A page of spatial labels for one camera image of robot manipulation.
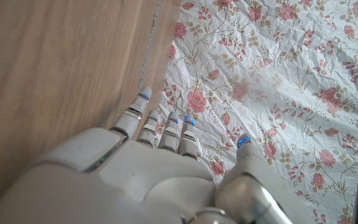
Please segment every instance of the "wrinkled fabric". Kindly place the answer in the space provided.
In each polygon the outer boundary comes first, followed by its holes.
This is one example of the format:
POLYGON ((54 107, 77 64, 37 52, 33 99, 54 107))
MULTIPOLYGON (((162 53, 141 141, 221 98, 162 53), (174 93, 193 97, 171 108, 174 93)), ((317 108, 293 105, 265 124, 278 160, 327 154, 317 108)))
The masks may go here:
POLYGON ((173 110, 195 117, 198 160, 215 182, 235 165, 236 141, 248 132, 316 223, 350 223, 358 1, 183 1, 158 137, 173 110))

